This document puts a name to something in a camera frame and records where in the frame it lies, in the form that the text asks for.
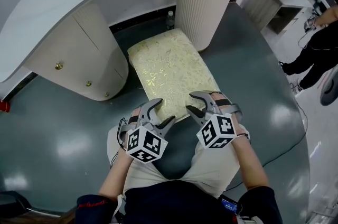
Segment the water bottle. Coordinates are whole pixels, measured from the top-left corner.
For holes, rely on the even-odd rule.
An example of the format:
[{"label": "water bottle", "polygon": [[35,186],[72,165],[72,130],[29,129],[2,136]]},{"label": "water bottle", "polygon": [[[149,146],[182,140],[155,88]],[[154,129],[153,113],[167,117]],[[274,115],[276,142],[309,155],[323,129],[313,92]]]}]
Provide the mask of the water bottle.
[{"label": "water bottle", "polygon": [[167,31],[173,30],[175,28],[175,16],[173,11],[168,12],[165,23],[167,24]]}]

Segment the floral patterned cushion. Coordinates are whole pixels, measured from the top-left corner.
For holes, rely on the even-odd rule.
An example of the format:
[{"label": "floral patterned cushion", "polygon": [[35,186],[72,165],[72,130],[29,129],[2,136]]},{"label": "floral patterned cushion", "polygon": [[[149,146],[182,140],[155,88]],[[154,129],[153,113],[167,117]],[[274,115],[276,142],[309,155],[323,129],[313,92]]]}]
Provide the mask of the floral patterned cushion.
[{"label": "floral patterned cushion", "polygon": [[187,117],[186,105],[205,106],[191,98],[190,92],[219,90],[201,56],[180,29],[141,41],[128,54],[149,100],[163,98],[157,111],[161,121],[173,115],[176,120]]}]

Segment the fiducial marker cube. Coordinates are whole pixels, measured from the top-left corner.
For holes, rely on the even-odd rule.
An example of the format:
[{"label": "fiducial marker cube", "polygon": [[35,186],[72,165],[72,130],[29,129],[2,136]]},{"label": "fiducial marker cube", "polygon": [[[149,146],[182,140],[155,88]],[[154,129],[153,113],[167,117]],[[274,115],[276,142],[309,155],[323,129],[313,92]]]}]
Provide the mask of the fiducial marker cube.
[{"label": "fiducial marker cube", "polygon": [[127,154],[143,163],[149,163],[162,157],[167,144],[165,139],[141,125],[134,131],[128,131]]},{"label": "fiducial marker cube", "polygon": [[197,138],[204,148],[224,148],[227,146],[236,138],[236,130],[233,126],[231,114],[212,115],[197,133]]}]

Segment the gold knob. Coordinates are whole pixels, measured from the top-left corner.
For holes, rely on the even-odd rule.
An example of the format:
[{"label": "gold knob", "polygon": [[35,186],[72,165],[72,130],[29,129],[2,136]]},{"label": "gold knob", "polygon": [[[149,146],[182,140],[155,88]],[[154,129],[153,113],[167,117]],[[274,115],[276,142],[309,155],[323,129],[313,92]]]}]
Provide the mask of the gold knob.
[{"label": "gold knob", "polygon": [[57,62],[57,66],[55,66],[55,69],[61,70],[62,67],[63,67],[62,63],[61,62]]}]

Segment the black pants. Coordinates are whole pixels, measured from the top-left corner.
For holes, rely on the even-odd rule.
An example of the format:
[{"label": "black pants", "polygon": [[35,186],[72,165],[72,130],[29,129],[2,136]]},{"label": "black pants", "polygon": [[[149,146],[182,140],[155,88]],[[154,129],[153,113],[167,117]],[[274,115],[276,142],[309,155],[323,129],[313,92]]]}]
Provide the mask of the black pants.
[{"label": "black pants", "polygon": [[338,64],[338,49],[314,50],[311,48],[311,40],[307,48],[303,49],[298,58],[292,63],[284,63],[282,68],[288,76],[305,72],[311,66],[308,74],[300,81],[303,89],[314,86],[323,73]]}]

